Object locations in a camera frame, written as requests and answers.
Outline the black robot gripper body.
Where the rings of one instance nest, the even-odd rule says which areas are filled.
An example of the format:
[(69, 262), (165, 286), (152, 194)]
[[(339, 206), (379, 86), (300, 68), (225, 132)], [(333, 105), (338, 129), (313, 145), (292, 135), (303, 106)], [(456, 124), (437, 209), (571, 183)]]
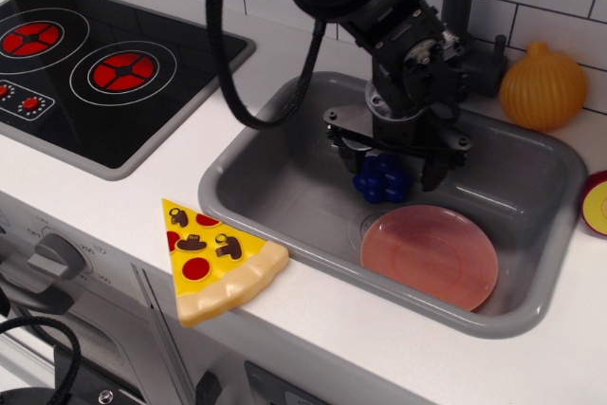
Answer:
[(327, 135), (349, 138), (373, 151), (421, 159), (447, 159), (450, 168), (465, 162), (473, 142), (452, 122), (427, 110), (404, 120), (383, 119), (367, 106), (332, 107), (323, 114)]

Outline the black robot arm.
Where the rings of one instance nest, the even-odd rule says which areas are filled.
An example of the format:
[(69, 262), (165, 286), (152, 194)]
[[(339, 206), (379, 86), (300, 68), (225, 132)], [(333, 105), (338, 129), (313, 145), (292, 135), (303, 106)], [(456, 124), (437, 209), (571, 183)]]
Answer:
[(421, 158), (422, 188), (435, 190), (464, 163), (469, 139), (453, 123), (468, 94), (471, 0), (294, 0), (322, 26), (344, 28), (372, 57), (365, 104), (325, 112), (327, 130), (352, 172), (372, 150)]

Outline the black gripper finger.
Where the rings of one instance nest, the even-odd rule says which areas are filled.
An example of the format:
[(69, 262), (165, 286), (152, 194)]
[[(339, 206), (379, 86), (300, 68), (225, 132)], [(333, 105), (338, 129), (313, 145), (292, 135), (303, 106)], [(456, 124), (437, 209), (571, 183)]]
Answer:
[(334, 145), (346, 169), (350, 173), (359, 173), (366, 155), (372, 150), (368, 145), (349, 138), (336, 138)]
[(450, 162), (447, 159), (426, 160), (421, 175), (422, 191), (434, 191), (446, 178), (449, 170)]

